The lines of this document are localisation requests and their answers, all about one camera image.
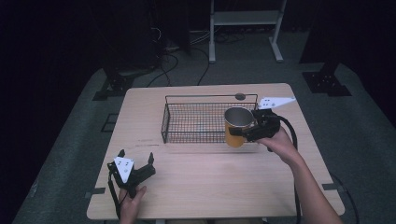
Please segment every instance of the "mug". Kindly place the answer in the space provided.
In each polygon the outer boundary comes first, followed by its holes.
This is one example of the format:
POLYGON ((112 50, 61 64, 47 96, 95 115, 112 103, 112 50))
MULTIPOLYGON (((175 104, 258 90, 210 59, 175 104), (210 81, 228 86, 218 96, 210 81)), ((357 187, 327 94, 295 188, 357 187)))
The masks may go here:
POLYGON ((230 135, 229 128, 248 128, 254 121, 250 110, 242 106, 234 106, 224 113, 225 118, 225 142, 230 147, 241 147, 245 143, 243 136, 230 135))

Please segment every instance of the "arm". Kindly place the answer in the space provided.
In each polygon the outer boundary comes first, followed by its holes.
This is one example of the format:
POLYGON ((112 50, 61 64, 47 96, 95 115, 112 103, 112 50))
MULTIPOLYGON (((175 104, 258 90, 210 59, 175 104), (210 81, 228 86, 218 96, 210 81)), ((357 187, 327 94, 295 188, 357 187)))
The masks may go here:
POLYGON ((140 202, 143 195, 145 195, 147 187, 140 189, 136 187, 136 196, 129 197, 126 189, 120 189, 119 202, 120 202, 120 224, 134 224, 139 213, 140 202))
POLYGON ((271 148, 290 167, 307 223, 342 223, 283 128, 274 137, 257 142, 271 148))

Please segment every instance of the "wooden table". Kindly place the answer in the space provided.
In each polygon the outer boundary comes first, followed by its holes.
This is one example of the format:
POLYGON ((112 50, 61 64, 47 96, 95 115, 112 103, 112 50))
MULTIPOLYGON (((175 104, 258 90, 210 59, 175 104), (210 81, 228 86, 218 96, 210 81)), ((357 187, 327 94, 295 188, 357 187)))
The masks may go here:
MULTIPOLYGON (((139 218, 217 218, 295 216, 293 177, 290 168, 267 148, 245 143, 239 148, 225 143, 164 143, 161 135, 165 95, 258 94, 262 97, 291 97, 288 84, 254 84, 203 87, 130 89, 125 95, 88 207, 90 219, 117 219, 107 185, 108 169, 121 149, 134 160, 135 169, 154 154, 157 174, 142 185, 148 191, 139 218)), ((332 179, 318 151, 297 101, 273 109, 294 127, 299 151, 335 211, 344 205, 335 189, 324 190, 332 179)))

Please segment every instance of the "human hand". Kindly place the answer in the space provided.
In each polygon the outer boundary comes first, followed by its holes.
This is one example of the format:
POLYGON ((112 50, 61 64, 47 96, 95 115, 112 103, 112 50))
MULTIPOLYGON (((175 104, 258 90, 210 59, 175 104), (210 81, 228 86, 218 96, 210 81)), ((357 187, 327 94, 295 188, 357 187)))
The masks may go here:
POLYGON ((131 198, 126 189, 120 189, 120 224, 134 224, 139 213, 140 202, 145 195, 147 187, 136 187, 136 195, 131 198))
POLYGON ((256 142, 271 148, 287 165, 302 158, 283 127, 272 138, 262 138, 256 142))

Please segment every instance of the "wire basket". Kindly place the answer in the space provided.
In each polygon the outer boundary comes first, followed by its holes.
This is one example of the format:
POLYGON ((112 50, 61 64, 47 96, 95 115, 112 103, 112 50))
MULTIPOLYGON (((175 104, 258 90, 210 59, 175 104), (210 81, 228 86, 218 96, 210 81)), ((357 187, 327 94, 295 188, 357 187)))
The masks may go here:
POLYGON ((233 106, 254 110, 257 108, 257 98, 257 94, 242 93, 165 96, 161 129, 163 142, 224 143, 224 112, 233 106))

